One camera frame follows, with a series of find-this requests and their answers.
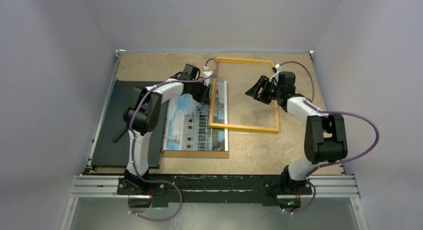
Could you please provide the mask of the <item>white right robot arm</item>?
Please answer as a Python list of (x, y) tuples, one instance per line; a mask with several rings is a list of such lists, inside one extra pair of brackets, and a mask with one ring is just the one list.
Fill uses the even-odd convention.
[(305, 123), (304, 153), (281, 173), (280, 188), (288, 194), (306, 184), (307, 175), (315, 168), (347, 157), (348, 147), (344, 118), (340, 114), (319, 111), (305, 96), (296, 93), (293, 72), (279, 72), (276, 78), (262, 75), (245, 92), (264, 104), (276, 101), (286, 113)]

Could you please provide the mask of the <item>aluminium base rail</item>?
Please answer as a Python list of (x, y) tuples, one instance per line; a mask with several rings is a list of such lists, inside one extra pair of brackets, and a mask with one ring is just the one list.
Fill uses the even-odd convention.
[(125, 198), (151, 203), (154, 208), (169, 203), (303, 204), (315, 198), (354, 198), (359, 190), (353, 176), (317, 175), (301, 187), (283, 190), (278, 175), (153, 175), (169, 184), (149, 184), (146, 190), (124, 183), (122, 176), (80, 175), (73, 180), (70, 196), (80, 198)]

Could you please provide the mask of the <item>black flat box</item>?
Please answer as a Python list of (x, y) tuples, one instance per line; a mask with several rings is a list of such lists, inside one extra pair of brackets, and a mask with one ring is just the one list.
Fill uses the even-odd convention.
[[(129, 160), (129, 135), (126, 132), (123, 137), (113, 143), (112, 138), (123, 128), (126, 122), (123, 113), (128, 108), (130, 95), (134, 87), (145, 88), (159, 84), (158, 81), (115, 81), (105, 117), (102, 122), (99, 137), (93, 153), (91, 166), (95, 168), (117, 167), (125, 168)], [(161, 163), (163, 139), (167, 116), (168, 102), (165, 102), (160, 111), (159, 121), (152, 132), (149, 143), (148, 163), (150, 168), (158, 169)]]

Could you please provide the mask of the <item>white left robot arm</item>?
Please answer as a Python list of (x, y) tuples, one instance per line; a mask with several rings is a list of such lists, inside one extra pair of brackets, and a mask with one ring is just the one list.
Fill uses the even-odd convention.
[(128, 109), (123, 115), (130, 138), (129, 160), (124, 172), (124, 181), (138, 195), (149, 187), (148, 152), (150, 137), (157, 126), (162, 104), (174, 97), (189, 94), (198, 103), (209, 100), (211, 80), (217, 70), (204, 70), (186, 64), (182, 72), (169, 77), (159, 84), (134, 88)]

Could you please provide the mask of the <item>building and sky photo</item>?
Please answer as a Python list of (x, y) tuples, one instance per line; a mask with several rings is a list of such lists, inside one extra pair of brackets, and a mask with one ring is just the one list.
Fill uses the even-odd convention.
[(198, 103), (189, 94), (168, 101), (164, 151), (228, 152), (228, 130), (209, 126), (227, 123), (227, 83), (219, 81), (215, 101)]

